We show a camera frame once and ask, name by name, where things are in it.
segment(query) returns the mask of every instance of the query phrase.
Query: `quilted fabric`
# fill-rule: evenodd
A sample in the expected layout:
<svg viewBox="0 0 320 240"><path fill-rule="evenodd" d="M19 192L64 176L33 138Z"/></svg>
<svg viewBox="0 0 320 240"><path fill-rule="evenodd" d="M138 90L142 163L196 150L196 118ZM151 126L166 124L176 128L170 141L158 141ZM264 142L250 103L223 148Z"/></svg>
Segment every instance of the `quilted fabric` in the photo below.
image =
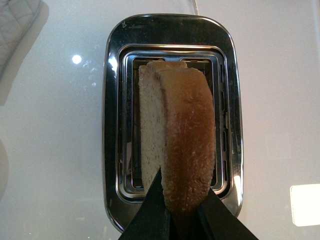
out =
<svg viewBox="0 0 320 240"><path fill-rule="evenodd" d="M0 74L41 3L41 0L0 0Z"/></svg>

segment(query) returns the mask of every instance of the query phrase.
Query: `stainless steel toaster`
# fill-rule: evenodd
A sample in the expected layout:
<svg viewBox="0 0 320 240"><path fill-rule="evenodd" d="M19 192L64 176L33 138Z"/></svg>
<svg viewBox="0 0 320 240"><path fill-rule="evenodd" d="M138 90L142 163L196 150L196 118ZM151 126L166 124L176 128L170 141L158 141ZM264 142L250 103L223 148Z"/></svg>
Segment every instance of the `stainless steel toaster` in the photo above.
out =
<svg viewBox="0 0 320 240"><path fill-rule="evenodd" d="M203 16L145 14L111 32L104 63L103 169L106 212L123 231L140 208L139 73L150 61L184 61L202 71L213 95L216 162L211 188L237 216L243 200L243 133L235 46L218 22Z"/></svg>

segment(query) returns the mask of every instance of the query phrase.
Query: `bread slice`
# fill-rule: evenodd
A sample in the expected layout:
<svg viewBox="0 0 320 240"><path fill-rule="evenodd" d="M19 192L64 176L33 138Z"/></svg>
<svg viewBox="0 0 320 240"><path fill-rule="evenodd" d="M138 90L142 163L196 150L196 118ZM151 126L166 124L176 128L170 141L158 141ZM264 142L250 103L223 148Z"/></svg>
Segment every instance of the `bread slice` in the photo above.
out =
<svg viewBox="0 0 320 240"><path fill-rule="evenodd" d="M166 207L173 218L190 216L208 194L215 163L207 80L185 62L149 62L139 69L139 97L144 189L161 167Z"/></svg>

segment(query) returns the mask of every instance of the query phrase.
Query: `white countertop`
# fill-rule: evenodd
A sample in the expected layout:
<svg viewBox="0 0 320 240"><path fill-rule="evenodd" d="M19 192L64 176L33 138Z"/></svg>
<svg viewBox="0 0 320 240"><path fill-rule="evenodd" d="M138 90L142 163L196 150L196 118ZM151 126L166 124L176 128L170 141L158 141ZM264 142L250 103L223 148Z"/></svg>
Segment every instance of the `white countertop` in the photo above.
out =
<svg viewBox="0 0 320 240"><path fill-rule="evenodd" d="M298 215L295 225L290 189L311 185L314 192L320 184L319 1L197 2L200 15L230 32L237 53L239 219L260 240L317 239L320 210L311 212L317 225L297 226ZM194 10L188 0L43 0L0 78L1 240L120 236L103 197L104 57L113 27L148 13ZM292 189L293 198L303 196Z"/></svg>

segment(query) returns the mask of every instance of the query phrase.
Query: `toaster slot grill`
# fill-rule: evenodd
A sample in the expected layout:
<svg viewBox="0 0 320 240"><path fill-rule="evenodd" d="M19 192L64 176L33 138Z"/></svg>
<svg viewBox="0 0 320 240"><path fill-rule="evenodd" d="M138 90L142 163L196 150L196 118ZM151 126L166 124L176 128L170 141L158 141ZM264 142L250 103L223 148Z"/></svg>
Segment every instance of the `toaster slot grill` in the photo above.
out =
<svg viewBox="0 0 320 240"><path fill-rule="evenodd" d="M226 131L227 92L224 81L225 61L218 51L172 51L161 49L140 51L129 49L123 55L120 74L124 80L121 86L121 109L119 112L119 126L122 159L121 170L118 169L117 189L124 201L139 202L145 196L141 176L141 144L140 144L140 107L139 107L139 66L151 61L184 61L188 68L195 68L203 72L213 95L216 124L216 156L211 188L219 196L228 192L228 132Z"/></svg>

